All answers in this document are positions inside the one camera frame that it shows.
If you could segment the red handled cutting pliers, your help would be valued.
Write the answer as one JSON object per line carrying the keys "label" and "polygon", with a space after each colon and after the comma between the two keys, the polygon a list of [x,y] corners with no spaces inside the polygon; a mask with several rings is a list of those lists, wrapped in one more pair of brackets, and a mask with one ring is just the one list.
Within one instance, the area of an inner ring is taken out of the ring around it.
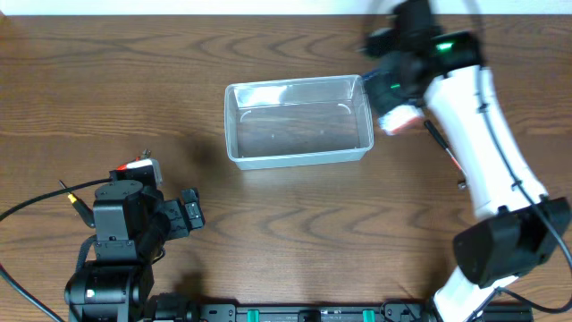
{"label": "red handled cutting pliers", "polygon": [[145,150],[143,150],[143,151],[141,152],[141,154],[140,154],[139,156],[135,157],[133,160],[128,161],[128,162],[125,163],[125,164],[119,165],[119,166],[116,168],[116,171],[124,171],[124,170],[126,170],[126,169],[128,168],[128,165],[129,165],[129,164],[136,163],[136,162],[138,162],[138,161],[147,159],[147,158],[149,158],[150,156],[151,156],[151,151],[150,151],[149,149],[145,149]]}

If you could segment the blue precision screwdriver set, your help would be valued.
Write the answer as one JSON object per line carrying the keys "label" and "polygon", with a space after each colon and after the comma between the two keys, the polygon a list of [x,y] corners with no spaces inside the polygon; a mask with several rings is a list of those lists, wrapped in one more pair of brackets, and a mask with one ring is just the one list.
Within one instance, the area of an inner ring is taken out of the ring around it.
{"label": "blue precision screwdriver set", "polygon": [[396,135],[425,118],[417,99],[403,91],[393,73],[374,70],[363,80],[369,105],[386,135]]}

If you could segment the clear plastic container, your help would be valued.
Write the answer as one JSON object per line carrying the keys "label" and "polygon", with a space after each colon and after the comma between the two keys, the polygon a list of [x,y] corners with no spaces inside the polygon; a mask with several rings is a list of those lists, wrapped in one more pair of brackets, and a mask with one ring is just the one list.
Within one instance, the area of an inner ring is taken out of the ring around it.
{"label": "clear plastic container", "polygon": [[359,75],[231,84],[224,132],[228,158],[243,171],[358,161],[374,146]]}

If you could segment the small claw hammer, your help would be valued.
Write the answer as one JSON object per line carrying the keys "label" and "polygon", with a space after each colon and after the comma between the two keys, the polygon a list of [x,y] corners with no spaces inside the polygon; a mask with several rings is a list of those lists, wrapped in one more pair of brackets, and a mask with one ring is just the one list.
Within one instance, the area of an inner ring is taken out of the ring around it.
{"label": "small claw hammer", "polygon": [[446,152],[446,154],[449,156],[451,162],[458,169],[459,173],[463,176],[462,179],[458,180],[458,189],[460,191],[465,190],[467,188],[467,181],[466,181],[467,175],[466,175],[464,169],[462,168],[462,166],[460,165],[459,161],[456,159],[453,152],[451,151],[447,140],[444,139],[444,137],[441,135],[441,133],[437,130],[437,128],[434,126],[434,124],[430,120],[424,121],[424,127],[428,130],[428,132],[433,137],[433,139],[436,141],[436,143]]}

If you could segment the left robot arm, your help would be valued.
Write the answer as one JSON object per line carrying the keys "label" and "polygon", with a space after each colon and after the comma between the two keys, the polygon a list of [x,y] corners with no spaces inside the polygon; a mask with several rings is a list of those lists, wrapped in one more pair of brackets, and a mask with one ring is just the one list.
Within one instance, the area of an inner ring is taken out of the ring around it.
{"label": "left robot arm", "polygon": [[76,266],[66,285],[69,320],[140,321],[165,243],[206,223],[198,190],[165,200],[154,185],[122,180],[99,187],[95,197],[96,258]]}

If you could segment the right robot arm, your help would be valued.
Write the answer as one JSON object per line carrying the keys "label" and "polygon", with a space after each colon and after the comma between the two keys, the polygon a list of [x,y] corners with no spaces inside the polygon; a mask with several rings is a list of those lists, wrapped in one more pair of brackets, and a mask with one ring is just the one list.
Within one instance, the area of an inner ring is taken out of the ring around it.
{"label": "right robot arm", "polygon": [[380,128],[394,135],[425,112],[425,128],[452,158],[476,222],[453,240],[456,268],[417,321],[482,321],[490,303],[553,251],[571,252],[564,233],[571,207],[553,199],[522,156],[495,93],[481,48],[484,23],[446,33],[427,0],[404,1],[391,26],[368,30],[364,51],[379,60],[366,78]]}

